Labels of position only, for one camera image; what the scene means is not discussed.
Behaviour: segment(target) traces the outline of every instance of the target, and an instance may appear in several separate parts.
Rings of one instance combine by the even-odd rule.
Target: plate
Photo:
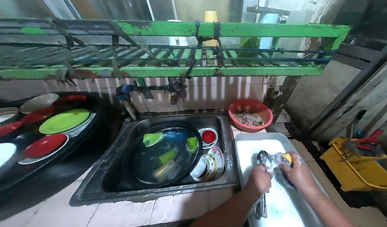
[[[55,134],[67,131],[82,124],[90,114],[90,111],[86,109],[75,109],[60,113],[45,121],[39,127],[39,132],[42,134]]]
[[[80,125],[77,125],[74,128],[66,130],[62,133],[67,134],[69,136],[80,133],[91,123],[91,121],[95,117],[95,115],[96,115],[96,113],[91,113],[90,116],[87,118],[87,120],[85,120],[83,123],[81,123]]]
[[[0,108],[0,123],[9,120],[10,118],[13,118],[15,115],[17,115],[19,112],[19,109],[16,107],[6,107],[6,108]]]
[[[67,140],[65,134],[52,134],[32,143],[24,150],[27,158],[42,157],[60,147]]]
[[[209,150],[208,154],[212,155],[216,159],[217,169],[214,179],[217,180],[221,178],[221,175],[224,172],[225,161],[223,152],[221,152],[221,149],[219,147],[212,147]]]
[[[15,151],[14,143],[0,143],[0,167],[14,155]]]
[[[58,98],[59,95],[55,93],[36,96],[35,98],[26,101],[21,107],[19,107],[19,110],[23,114],[29,114],[35,110],[49,107]]]
[[[24,118],[21,119],[21,121],[24,124],[34,123],[34,122],[41,121],[41,120],[49,117],[54,112],[55,112],[55,108],[45,107],[45,108],[35,110],[34,112],[25,115]]]
[[[212,155],[204,154],[202,155],[202,157],[206,157],[210,165],[207,173],[203,177],[201,178],[192,177],[195,181],[198,181],[198,182],[204,182],[204,181],[210,180],[216,174],[216,168],[217,168],[216,159]]]
[[[17,128],[19,128],[21,125],[22,125],[22,121],[15,121],[15,122],[11,122],[11,123],[4,124],[4,125],[0,126],[0,137],[3,137],[5,135],[13,132]]]
[[[50,154],[46,155],[46,156],[43,156],[43,157],[37,157],[37,158],[25,158],[24,160],[22,161],[19,161],[18,164],[20,165],[28,165],[28,164],[32,164],[32,163],[35,163],[35,162],[39,162],[39,161],[42,161],[52,155],[54,155],[55,153],[57,153],[58,151],[60,151],[67,143],[69,142],[69,136],[66,135],[66,141],[63,143],[63,145],[61,145],[57,150],[55,150],[54,152],[51,152]]]
[[[87,100],[85,95],[69,95],[63,98],[59,98],[54,103],[52,103],[52,106],[57,108],[72,107],[84,102],[85,100]]]

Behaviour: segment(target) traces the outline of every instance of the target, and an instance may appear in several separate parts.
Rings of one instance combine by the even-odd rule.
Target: white plate
[[[49,107],[58,98],[59,95],[55,93],[36,96],[35,98],[26,101],[21,107],[19,107],[19,110],[23,114],[29,114],[35,110]]]
[[[225,161],[224,161],[223,152],[221,152],[219,147],[215,146],[209,150],[208,154],[211,154],[216,159],[217,169],[216,169],[216,174],[214,176],[214,179],[217,180],[221,178],[221,175],[223,174],[223,171],[224,171]]]
[[[6,163],[16,151],[14,143],[0,143],[0,167]]]
[[[202,155],[202,157],[206,157],[207,160],[209,161],[209,169],[207,170],[207,173],[201,178],[192,177],[195,181],[198,181],[198,182],[205,182],[210,180],[216,174],[216,168],[217,168],[216,159],[212,155],[204,154]]]
[[[0,123],[14,117],[18,112],[19,109],[16,107],[0,108]]]
[[[28,165],[28,164],[32,164],[32,163],[35,163],[35,162],[39,162],[39,161],[42,161],[43,159],[46,159],[52,155],[54,155],[56,152],[60,151],[66,144],[67,142],[69,142],[69,136],[66,135],[67,139],[66,141],[63,143],[63,145],[61,145],[61,147],[59,147],[56,151],[54,152],[51,152],[50,154],[46,155],[46,156],[43,156],[43,157],[36,157],[36,158],[25,158],[24,160],[22,161],[19,161],[18,164],[21,164],[21,165]]]

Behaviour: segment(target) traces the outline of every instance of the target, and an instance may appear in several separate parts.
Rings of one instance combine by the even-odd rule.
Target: hand
[[[255,195],[256,198],[261,197],[263,193],[268,193],[269,188],[271,188],[272,175],[269,172],[265,172],[264,169],[262,164],[254,166],[244,187],[244,190],[251,195]]]
[[[305,194],[320,191],[307,166],[301,161],[300,156],[294,152],[289,152],[289,154],[292,157],[293,167],[283,162],[279,166],[286,173],[287,178],[289,178],[292,184]]]

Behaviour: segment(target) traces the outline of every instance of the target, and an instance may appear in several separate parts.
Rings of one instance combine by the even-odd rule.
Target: wall
[[[321,76],[300,79],[285,108],[306,128],[359,72],[331,60]]]
[[[146,85],[166,85],[166,78],[145,78]],[[0,100],[14,101],[35,95],[57,91],[98,92],[111,104],[118,104],[116,88],[133,83],[134,79],[74,80],[77,86],[57,83],[56,80],[12,80],[0,81]],[[152,91],[154,99],[145,99],[143,94],[133,92],[132,101],[139,112],[168,112],[182,110],[218,109],[227,110],[236,99],[252,98],[263,100],[268,78],[260,77],[214,77],[192,78],[187,82],[188,97],[170,105],[170,95],[164,91]]]

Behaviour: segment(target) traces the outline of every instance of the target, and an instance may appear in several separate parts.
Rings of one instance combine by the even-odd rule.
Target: dish
[[[36,96],[35,98],[26,101],[21,107],[19,107],[19,110],[23,114],[29,114],[35,110],[50,106],[58,98],[59,95],[55,93]]]
[[[54,103],[52,103],[53,107],[62,108],[62,107],[71,107],[78,105],[87,100],[85,95],[69,95],[63,98],[59,98]]]
[[[205,173],[205,171],[208,170],[208,168],[209,168],[209,161],[207,160],[206,157],[201,157],[199,159],[199,162],[193,169],[193,171],[190,173],[190,175],[195,178],[200,178],[203,175],[203,173]]]
[[[24,156],[27,158],[42,157],[60,147],[66,140],[67,136],[65,134],[53,134],[43,137],[29,145],[24,151]]]
[[[96,115],[96,113],[91,113],[90,117],[86,121],[84,121],[84,123],[75,127],[74,129],[70,129],[69,131],[65,131],[62,133],[68,135],[69,137],[78,136],[91,123],[91,121],[92,121],[92,119],[94,119],[95,115]]]
[[[50,154],[47,154],[47,155],[42,156],[42,157],[25,158],[24,160],[19,161],[18,164],[20,164],[20,165],[28,165],[28,164],[32,164],[32,163],[35,163],[35,162],[42,161],[42,160],[44,160],[44,159],[54,155],[55,153],[60,151],[69,142],[69,136],[68,135],[65,135],[65,136],[66,136],[66,141],[58,149],[56,149],[54,152],[51,152]]]
[[[0,108],[0,123],[7,121],[14,116],[16,116],[19,112],[19,109],[16,107],[6,107]]]
[[[88,119],[90,111],[86,109],[75,109],[60,113],[45,121],[40,127],[42,134],[55,134],[72,129]]]
[[[5,135],[13,132],[17,128],[19,128],[21,125],[22,125],[22,121],[15,121],[15,122],[11,122],[11,123],[4,124],[4,125],[0,126],[0,137],[3,137]]]
[[[217,140],[218,140],[218,135],[217,135],[217,132],[216,130],[212,129],[212,128],[202,128],[202,129],[199,129],[199,133],[200,133],[200,136],[202,137],[202,134],[205,132],[205,131],[212,131],[215,133],[216,135],[216,139],[211,142],[211,143],[207,143],[205,141],[202,140],[202,144],[203,144],[203,149],[210,149],[211,147],[215,146],[216,143],[217,143]]]
[[[14,155],[16,146],[13,143],[0,143],[0,167]]]
[[[221,152],[221,149],[219,147],[215,146],[209,150],[208,154],[212,155],[216,159],[217,169],[216,169],[216,174],[214,176],[214,179],[217,180],[221,178],[221,175],[224,172],[225,161],[224,161],[223,152]]]
[[[44,134],[40,134],[35,131],[28,131],[22,134],[19,134],[15,139],[10,141],[11,143],[14,143],[17,146],[17,150],[22,151],[32,143],[36,142],[40,138],[44,137]]]
[[[49,117],[54,112],[55,112],[54,107],[45,107],[45,108],[35,110],[34,112],[25,115],[21,121],[24,124],[35,123],[37,121],[41,121],[41,120]]]
[[[207,170],[207,173],[203,177],[201,178],[192,177],[195,181],[198,181],[198,182],[205,182],[213,178],[214,175],[216,174],[216,168],[217,168],[216,159],[212,155],[204,154],[202,155],[202,157],[205,157],[208,160],[209,168]]]
[[[212,143],[216,140],[216,133],[211,130],[203,131],[201,136],[205,143]]]

